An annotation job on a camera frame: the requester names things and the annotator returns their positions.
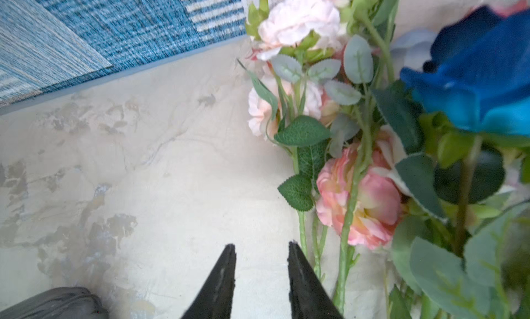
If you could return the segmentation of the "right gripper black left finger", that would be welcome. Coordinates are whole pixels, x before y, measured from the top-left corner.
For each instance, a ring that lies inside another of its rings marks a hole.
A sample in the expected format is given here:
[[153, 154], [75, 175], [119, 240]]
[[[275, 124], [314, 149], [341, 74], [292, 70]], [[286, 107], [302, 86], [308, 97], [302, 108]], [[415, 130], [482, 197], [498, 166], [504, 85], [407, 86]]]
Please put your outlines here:
[[229, 319], [235, 290], [235, 245], [228, 244], [182, 319]]

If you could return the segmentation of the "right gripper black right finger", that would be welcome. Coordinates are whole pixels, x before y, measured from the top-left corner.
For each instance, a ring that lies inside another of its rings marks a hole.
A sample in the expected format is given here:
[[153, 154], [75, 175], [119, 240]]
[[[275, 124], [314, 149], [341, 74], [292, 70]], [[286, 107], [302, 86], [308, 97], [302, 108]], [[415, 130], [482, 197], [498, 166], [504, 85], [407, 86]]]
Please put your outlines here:
[[288, 246], [289, 300], [292, 319], [341, 319], [298, 243]]

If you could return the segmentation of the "red ribbed glass vase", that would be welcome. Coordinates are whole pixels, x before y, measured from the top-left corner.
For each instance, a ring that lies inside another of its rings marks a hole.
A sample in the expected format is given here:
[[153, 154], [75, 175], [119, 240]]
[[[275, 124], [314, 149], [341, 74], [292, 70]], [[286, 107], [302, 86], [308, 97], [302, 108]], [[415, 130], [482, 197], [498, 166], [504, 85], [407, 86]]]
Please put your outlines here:
[[1, 311], [1, 318], [110, 318], [100, 298], [84, 287], [44, 291]]

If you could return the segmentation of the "blue rose stem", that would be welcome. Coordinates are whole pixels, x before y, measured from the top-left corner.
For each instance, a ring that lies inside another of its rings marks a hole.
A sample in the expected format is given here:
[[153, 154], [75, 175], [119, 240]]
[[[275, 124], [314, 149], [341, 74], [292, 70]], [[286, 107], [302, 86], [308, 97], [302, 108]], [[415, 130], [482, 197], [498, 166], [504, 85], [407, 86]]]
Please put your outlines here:
[[481, 6], [443, 28], [430, 56], [422, 71], [403, 68], [400, 78], [427, 112], [473, 135], [460, 172], [454, 252], [461, 256], [482, 135], [529, 136], [529, 9], [504, 16]]

